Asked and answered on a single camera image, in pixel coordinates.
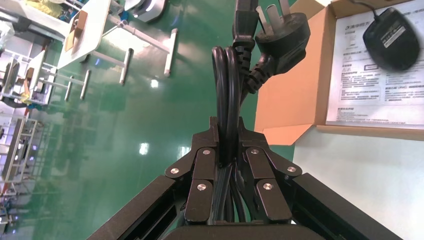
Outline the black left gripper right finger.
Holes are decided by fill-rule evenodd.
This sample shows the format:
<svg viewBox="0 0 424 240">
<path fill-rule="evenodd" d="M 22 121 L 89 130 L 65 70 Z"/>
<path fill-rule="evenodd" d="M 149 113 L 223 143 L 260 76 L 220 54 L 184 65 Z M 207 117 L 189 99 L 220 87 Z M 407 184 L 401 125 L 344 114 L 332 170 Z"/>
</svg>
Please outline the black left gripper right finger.
<svg viewBox="0 0 424 240">
<path fill-rule="evenodd" d="M 242 118 L 237 131 L 237 169 L 249 215 L 254 221 L 291 221 L 292 180 L 302 175 L 302 169 L 272 151 L 264 134 L 246 129 Z"/>
</svg>

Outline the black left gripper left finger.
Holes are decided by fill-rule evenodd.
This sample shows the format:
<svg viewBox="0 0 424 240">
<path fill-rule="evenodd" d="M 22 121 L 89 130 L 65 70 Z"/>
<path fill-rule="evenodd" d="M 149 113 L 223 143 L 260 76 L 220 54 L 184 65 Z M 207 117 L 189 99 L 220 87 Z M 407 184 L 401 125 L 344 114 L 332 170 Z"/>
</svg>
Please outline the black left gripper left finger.
<svg viewBox="0 0 424 240">
<path fill-rule="evenodd" d="M 209 118 L 209 129 L 192 136 L 190 151 L 165 170 L 177 182 L 185 203 L 187 223 L 207 223 L 213 205 L 216 160 L 219 146 L 217 117 Z"/>
</svg>

